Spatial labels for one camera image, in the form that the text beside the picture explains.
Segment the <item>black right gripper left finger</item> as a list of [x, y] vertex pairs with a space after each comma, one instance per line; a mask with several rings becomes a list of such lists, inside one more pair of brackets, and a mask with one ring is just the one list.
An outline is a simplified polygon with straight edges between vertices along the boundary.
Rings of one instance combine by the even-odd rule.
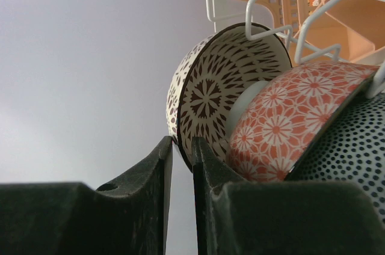
[[81, 182], [1, 185], [2, 254], [164, 254], [172, 172], [164, 137], [133, 167]]

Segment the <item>black white radial bowl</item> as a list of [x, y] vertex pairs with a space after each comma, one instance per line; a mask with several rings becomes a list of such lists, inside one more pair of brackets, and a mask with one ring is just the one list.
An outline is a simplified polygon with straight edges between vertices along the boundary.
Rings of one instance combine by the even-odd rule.
[[167, 93], [169, 135], [192, 169], [191, 141], [202, 137], [220, 159], [226, 157], [225, 125], [238, 97], [257, 81], [271, 81], [292, 68], [276, 34], [257, 40], [236, 23], [196, 44], [177, 67]]

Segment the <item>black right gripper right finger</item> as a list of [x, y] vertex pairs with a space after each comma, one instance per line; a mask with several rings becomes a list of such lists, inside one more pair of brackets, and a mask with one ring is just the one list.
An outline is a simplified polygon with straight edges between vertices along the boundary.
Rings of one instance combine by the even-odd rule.
[[381, 254], [370, 199], [345, 182], [252, 183], [192, 141], [199, 254]]

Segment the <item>red flower black-inside bowl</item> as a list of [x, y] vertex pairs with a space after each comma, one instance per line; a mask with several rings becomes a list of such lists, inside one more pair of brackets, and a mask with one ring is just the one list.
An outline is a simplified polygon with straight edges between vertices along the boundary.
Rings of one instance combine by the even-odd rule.
[[250, 181], [283, 181], [378, 69], [316, 61], [284, 72], [240, 116], [229, 139], [226, 163]]

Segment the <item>grey dotted red-rim bowl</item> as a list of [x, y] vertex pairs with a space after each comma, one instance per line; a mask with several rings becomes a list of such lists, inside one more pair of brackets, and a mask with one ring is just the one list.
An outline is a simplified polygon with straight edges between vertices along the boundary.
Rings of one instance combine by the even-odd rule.
[[384, 93], [354, 99], [287, 179], [353, 182], [383, 223]]

